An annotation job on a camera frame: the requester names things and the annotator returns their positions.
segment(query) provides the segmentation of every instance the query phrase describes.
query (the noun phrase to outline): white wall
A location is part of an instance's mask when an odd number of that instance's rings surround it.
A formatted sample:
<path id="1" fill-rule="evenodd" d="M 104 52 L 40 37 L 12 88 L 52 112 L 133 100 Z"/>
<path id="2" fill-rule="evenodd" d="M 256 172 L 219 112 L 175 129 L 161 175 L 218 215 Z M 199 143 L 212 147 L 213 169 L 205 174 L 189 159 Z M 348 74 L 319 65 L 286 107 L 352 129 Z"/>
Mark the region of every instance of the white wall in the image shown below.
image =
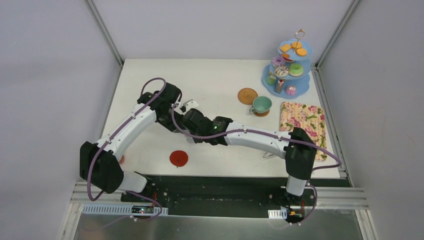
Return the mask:
<path id="1" fill-rule="evenodd" d="M 0 239 L 56 239 L 118 65 L 84 1 L 0 3 Z"/>
<path id="2" fill-rule="evenodd" d="M 424 1 L 364 0 L 321 68 L 382 240 L 424 239 Z"/>
<path id="3" fill-rule="evenodd" d="M 315 62 L 352 0 L 95 0 L 122 57 L 271 59 L 299 29 Z"/>

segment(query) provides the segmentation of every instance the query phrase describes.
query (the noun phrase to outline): tabletop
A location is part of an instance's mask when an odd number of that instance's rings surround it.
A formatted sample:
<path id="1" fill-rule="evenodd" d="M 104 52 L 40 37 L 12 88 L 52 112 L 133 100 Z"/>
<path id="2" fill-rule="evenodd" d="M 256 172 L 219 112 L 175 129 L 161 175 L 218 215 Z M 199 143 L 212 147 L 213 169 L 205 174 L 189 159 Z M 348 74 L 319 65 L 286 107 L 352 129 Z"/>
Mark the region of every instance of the tabletop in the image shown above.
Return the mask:
<path id="1" fill-rule="evenodd" d="M 197 109 L 213 120 L 216 116 L 231 118 L 247 126 L 265 130 L 279 130 L 283 98 L 272 95 L 261 82 L 262 72 L 269 60 L 225 59 L 126 59 L 106 119 L 103 134 L 115 128 L 131 112 L 146 81 L 162 77 L 182 91 L 181 102 L 193 99 Z M 321 106 L 317 89 L 310 74 L 310 88 L 296 99 L 287 100 Z M 162 81 L 151 82 L 146 91 L 162 87 Z M 272 108 L 265 117 L 249 113 L 250 105 L 239 102 L 240 89 L 252 88 L 259 96 L 272 100 Z M 333 152 L 327 132 L 327 149 Z M 170 154 L 181 150 L 188 154 L 188 162 L 176 167 Z M 212 146 L 208 143 L 189 143 L 180 133 L 169 132 L 160 124 L 153 124 L 129 146 L 121 167 L 148 175 L 225 176 L 225 177 L 288 177 L 285 161 L 278 157 L 263 159 L 264 152 L 243 146 Z M 328 158 L 315 162 L 314 167 L 333 165 Z M 339 178 L 337 168 L 317 170 L 312 178 Z"/>

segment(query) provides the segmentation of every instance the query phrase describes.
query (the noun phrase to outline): floral cloth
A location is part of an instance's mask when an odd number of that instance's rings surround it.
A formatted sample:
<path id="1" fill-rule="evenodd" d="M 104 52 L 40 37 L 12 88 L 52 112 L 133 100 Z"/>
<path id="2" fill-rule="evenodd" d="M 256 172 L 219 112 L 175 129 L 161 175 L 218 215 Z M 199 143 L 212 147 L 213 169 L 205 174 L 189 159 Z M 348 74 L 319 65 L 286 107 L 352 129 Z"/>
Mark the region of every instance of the floral cloth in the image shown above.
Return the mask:
<path id="1" fill-rule="evenodd" d="M 304 129 L 316 145 L 327 149 L 326 118 L 321 107 L 283 102 L 280 131 L 292 131 L 294 127 Z M 315 161 L 324 162 L 326 159 L 326 154 L 316 152 Z"/>

